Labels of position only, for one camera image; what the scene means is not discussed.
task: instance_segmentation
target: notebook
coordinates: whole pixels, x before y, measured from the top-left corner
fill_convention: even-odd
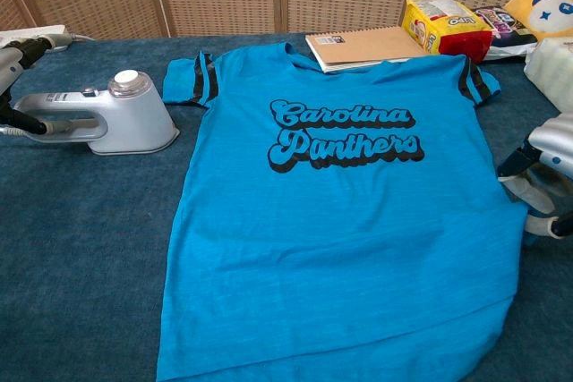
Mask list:
[[[306,35],[323,72],[393,62],[427,55],[401,27]]]

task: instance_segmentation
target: brown notebook cover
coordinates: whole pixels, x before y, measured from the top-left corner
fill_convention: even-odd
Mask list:
[[[325,64],[379,62],[426,55],[401,27],[307,35],[306,42]]]

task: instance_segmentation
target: shirt sleeve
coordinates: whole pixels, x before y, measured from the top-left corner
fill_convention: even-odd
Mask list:
[[[173,60],[163,80],[167,105],[210,107],[218,95],[217,59],[202,51],[195,58]]]
[[[459,92],[475,105],[481,105],[488,98],[500,92],[500,84],[487,72],[477,67],[469,57],[466,57],[464,67],[458,80]]]

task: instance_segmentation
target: blue t-shirt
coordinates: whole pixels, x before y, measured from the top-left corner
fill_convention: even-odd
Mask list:
[[[526,206],[465,56],[324,74],[286,43],[170,63],[207,107],[175,215],[158,380],[455,380],[499,335]]]

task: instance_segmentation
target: stuffed toy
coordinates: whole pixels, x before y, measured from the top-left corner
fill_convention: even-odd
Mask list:
[[[510,0],[505,10],[538,40],[573,36],[573,0]]]

